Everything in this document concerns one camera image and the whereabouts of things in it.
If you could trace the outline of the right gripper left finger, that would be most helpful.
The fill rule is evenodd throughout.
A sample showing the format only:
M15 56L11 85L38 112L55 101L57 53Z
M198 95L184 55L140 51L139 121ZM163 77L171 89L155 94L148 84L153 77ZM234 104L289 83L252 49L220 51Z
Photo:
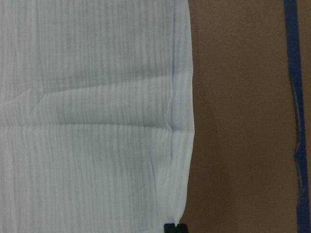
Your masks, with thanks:
M176 233L176 228L174 223L166 223L164 225L164 233Z

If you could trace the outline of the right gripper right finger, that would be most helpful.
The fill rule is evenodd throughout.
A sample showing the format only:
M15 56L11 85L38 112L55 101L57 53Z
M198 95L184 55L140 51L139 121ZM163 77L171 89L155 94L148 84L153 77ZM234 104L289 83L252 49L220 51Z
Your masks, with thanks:
M178 224L176 226L177 233L188 233L188 227L186 224Z

